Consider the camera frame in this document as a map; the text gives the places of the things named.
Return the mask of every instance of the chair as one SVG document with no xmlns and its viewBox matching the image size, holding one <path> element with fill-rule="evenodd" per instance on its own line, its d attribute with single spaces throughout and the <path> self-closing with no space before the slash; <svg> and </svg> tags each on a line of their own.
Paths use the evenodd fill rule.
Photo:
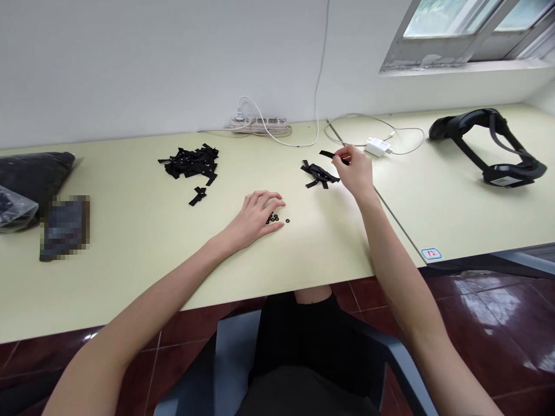
<svg viewBox="0 0 555 416">
<path fill-rule="evenodd" d="M 217 332 L 159 402 L 154 416 L 233 416 L 248 390 L 261 311 L 222 319 Z M 403 344 L 342 311 L 342 319 L 368 340 L 376 359 L 368 397 L 382 409 L 386 364 L 389 364 L 415 416 L 438 415 L 415 363 Z"/>
</svg>

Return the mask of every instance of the vr headset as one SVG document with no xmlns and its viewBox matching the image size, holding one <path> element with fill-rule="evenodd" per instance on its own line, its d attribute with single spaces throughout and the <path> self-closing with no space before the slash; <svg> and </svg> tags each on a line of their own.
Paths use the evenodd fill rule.
<svg viewBox="0 0 555 416">
<path fill-rule="evenodd" d="M 517 154 L 522 162 L 517 165 L 498 164 L 488 166 L 474 151 L 463 141 L 463 135 L 475 125 L 486 127 L 490 130 L 493 141 L 505 150 Z M 513 147 L 507 147 L 500 142 L 497 134 L 504 136 Z M 444 117 L 437 119 L 430 127 L 430 139 L 453 139 L 455 144 L 482 170 L 484 181 L 491 185 L 516 188 L 534 183 L 534 179 L 543 176 L 547 167 L 526 151 L 520 142 L 513 136 L 507 126 L 507 121 L 495 109 L 475 110 L 460 116 Z"/>
</svg>

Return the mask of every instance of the pile of black strips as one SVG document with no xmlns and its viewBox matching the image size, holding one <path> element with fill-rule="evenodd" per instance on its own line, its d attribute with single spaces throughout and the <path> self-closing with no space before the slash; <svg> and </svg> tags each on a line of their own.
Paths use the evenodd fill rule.
<svg viewBox="0 0 555 416">
<path fill-rule="evenodd" d="M 215 171 L 218 164 L 214 160 L 218 158 L 219 150 L 211 148 L 206 143 L 195 151 L 184 150 L 181 147 L 178 149 L 175 156 L 170 156 L 169 159 L 158 159 L 159 163 L 165 165 L 166 172 L 175 179 L 179 178 L 181 174 L 186 178 L 201 174 L 209 179 L 206 186 L 210 186 L 217 177 Z M 197 195 L 189 202 L 190 206 L 195 206 L 206 196 L 206 188 L 196 187 L 195 191 Z"/>
<path fill-rule="evenodd" d="M 323 154 L 324 156 L 328 156 L 327 154 L 329 152 L 326 151 L 321 151 L 320 154 Z M 328 182 L 339 182 L 339 178 L 333 176 L 332 174 L 330 174 L 329 172 L 326 172 L 324 169 L 322 169 L 321 167 L 319 167 L 318 165 L 315 164 L 311 164 L 309 165 L 307 161 L 302 161 L 303 165 L 301 166 L 301 169 L 304 170 L 306 173 L 310 173 L 312 175 L 312 177 L 314 178 L 313 182 L 310 182 L 309 184 L 306 184 L 307 188 L 312 188 L 314 185 L 318 184 L 318 182 L 322 183 L 322 186 L 324 187 L 324 189 L 328 189 Z"/>
</svg>

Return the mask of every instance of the window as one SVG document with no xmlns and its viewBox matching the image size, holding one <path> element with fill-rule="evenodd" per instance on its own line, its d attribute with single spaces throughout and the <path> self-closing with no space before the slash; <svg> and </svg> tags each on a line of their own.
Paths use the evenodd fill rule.
<svg viewBox="0 0 555 416">
<path fill-rule="evenodd" d="M 413 0 L 382 69 L 543 57 L 555 0 Z"/>
</svg>

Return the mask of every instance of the windowsill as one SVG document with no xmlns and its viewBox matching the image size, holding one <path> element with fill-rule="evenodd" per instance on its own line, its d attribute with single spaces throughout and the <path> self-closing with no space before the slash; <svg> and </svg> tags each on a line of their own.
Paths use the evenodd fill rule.
<svg viewBox="0 0 555 416">
<path fill-rule="evenodd" d="M 426 66 L 426 67 L 397 67 L 382 69 L 379 76 L 397 77 L 397 76 L 415 76 L 415 75 L 436 75 L 436 74 L 454 74 L 468 72 L 494 72 L 501 70 L 526 70 L 526 69 L 545 69 L 554 68 L 554 64 L 550 64 L 542 59 L 530 59 L 520 61 L 491 61 L 491 62 L 469 62 L 457 66 Z"/>
</svg>

